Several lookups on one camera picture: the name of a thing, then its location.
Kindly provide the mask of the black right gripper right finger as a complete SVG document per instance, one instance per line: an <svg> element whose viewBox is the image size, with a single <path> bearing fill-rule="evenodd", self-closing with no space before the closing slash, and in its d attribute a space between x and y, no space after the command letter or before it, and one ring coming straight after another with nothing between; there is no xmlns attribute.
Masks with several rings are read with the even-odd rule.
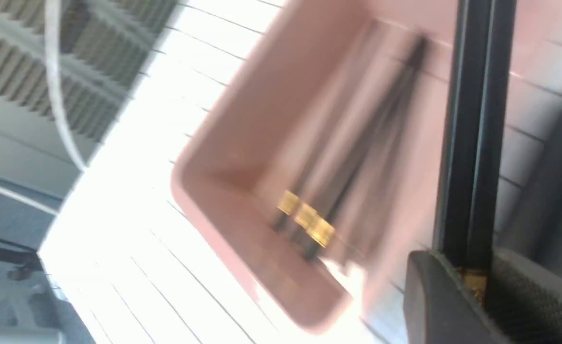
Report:
<svg viewBox="0 0 562 344"><path fill-rule="evenodd" d="M513 344L562 344L562 278L516 252L493 252L484 308Z"/></svg>

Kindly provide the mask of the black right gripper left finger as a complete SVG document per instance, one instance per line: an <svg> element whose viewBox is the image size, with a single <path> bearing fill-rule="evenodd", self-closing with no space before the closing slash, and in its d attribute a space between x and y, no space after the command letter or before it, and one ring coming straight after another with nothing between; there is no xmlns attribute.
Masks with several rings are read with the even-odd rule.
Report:
<svg viewBox="0 0 562 344"><path fill-rule="evenodd" d="M410 344L509 344L439 252L407 259L403 300Z"/></svg>

